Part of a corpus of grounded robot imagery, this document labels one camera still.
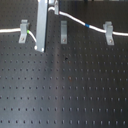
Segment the black table surface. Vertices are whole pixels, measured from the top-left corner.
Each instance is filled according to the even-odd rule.
[[[37,0],[0,0],[0,29],[28,19],[36,35]],[[128,33],[127,2],[60,2],[60,10],[99,28]],[[60,23],[68,22],[68,44]],[[30,35],[0,34],[0,128],[128,128],[128,37],[88,29],[48,12],[45,53]]]

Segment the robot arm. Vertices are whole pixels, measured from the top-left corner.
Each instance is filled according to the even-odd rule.
[[[38,0],[37,29],[36,29],[37,42],[35,45],[35,50],[40,52],[44,52],[45,50],[48,4],[54,5],[55,14],[56,15],[59,14],[58,0]]]

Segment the cable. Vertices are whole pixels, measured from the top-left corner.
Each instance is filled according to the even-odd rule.
[[[10,32],[20,32],[20,28],[14,28],[14,29],[0,29],[0,33],[10,33]],[[30,30],[27,30],[27,33],[31,35],[33,40],[36,42],[36,38],[34,37],[33,33]]]
[[[27,33],[28,33],[29,35],[31,35],[31,37],[33,38],[33,40],[36,42],[36,38],[35,38],[35,36],[33,35],[33,33],[32,33],[30,30],[27,30]]]
[[[55,11],[55,8],[54,8],[54,7],[49,7],[48,11],[50,11],[50,10]],[[67,14],[67,13],[64,13],[64,12],[59,11],[59,14],[60,14],[60,15],[63,15],[63,16],[66,16],[66,17],[68,17],[68,18],[70,18],[70,19],[72,19],[72,20],[74,20],[74,21],[76,21],[76,22],[82,24],[83,26],[85,26],[85,23],[84,23],[84,22],[82,22],[82,21],[76,19],[75,17],[73,17],[73,16],[71,16],[71,15],[69,15],[69,14]]]
[[[14,28],[14,29],[0,29],[0,33],[9,33],[9,32],[20,32],[20,28]]]
[[[48,11],[51,11],[51,10],[55,11],[55,8],[54,7],[49,7]],[[82,24],[83,26],[86,26],[87,28],[91,28],[91,29],[93,29],[95,31],[98,31],[98,32],[101,32],[101,33],[106,33],[106,30],[97,28],[97,27],[92,26],[92,25],[88,25],[88,24],[84,23],[83,21],[81,21],[81,20],[79,20],[79,19],[77,19],[77,18],[75,18],[75,17],[73,17],[73,16],[71,16],[71,15],[69,15],[67,13],[64,13],[64,12],[59,11],[59,14],[60,15],[63,15],[63,16],[66,16],[66,17],[68,17],[68,18],[76,21],[76,22]],[[113,32],[113,35],[117,35],[117,36],[128,36],[128,33]]]

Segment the white cable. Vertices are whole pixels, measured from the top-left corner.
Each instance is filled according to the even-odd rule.
[[[116,35],[116,36],[128,36],[128,33],[113,32],[113,35]]]
[[[9,32],[20,32],[20,28],[14,28],[14,29],[0,29],[0,33],[9,33]]]
[[[50,11],[50,10],[55,11],[55,8],[54,8],[54,7],[50,7],[50,8],[48,9],[48,11]],[[70,18],[70,19],[72,19],[72,20],[74,20],[74,21],[76,21],[76,22],[82,24],[83,26],[85,26],[85,23],[84,23],[84,22],[82,22],[82,21],[76,19],[75,17],[73,17],[73,16],[71,16],[71,15],[69,15],[69,14],[67,14],[67,13],[64,13],[64,12],[59,11],[59,14],[60,14],[60,15],[63,15],[63,16],[66,16],[66,17],[68,17],[68,18]]]
[[[106,33],[105,30],[100,29],[100,28],[97,28],[97,27],[94,27],[94,26],[92,26],[92,25],[90,25],[89,28],[91,28],[91,29],[93,29],[93,30],[96,30],[96,31],[98,31],[98,32]]]
[[[36,38],[35,38],[35,36],[33,35],[33,33],[29,30],[29,33],[28,33],[29,35],[31,35],[31,37],[33,38],[33,40],[36,42]]]
[[[50,10],[55,11],[55,8],[54,7],[49,7],[48,11],[50,11]],[[64,13],[64,12],[61,12],[60,11],[59,14],[60,15],[63,15],[63,16],[66,16],[66,17],[68,17],[68,18],[70,18],[70,19],[72,19],[72,20],[74,20],[74,21],[82,24],[83,26],[85,26],[85,23],[84,22],[80,21],[79,19],[76,19],[75,17],[73,17],[73,16],[71,16],[71,15],[69,15],[67,13]],[[101,32],[101,33],[106,33],[106,30],[103,30],[103,29],[94,27],[92,25],[89,25],[89,28],[91,28],[91,29],[93,29],[95,31]],[[128,33],[113,32],[113,35],[117,35],[117,36],[128,36]]]

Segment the metal clamp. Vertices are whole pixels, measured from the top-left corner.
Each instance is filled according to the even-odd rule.
[[[55,7],[55,15],[59,15],[59,1],[58,0],[55,0],[54,7]]]
[[[112,37],[112,33],[113,33],[112,22],[105,22],[105,24],[103,25],[103,28],[106,30],[105,35],[106,35],[107,44],[114,45],[114,40]]]
[[[61,44],[67,44],[67,21],[61,21]]]
[[[21,21],[21,24],[20,24],[21,35],[20,35],[19,43],[22,43],[22,44],[25,43],[29,25],[30,25],[30,23],[28,23],[28,20]]]

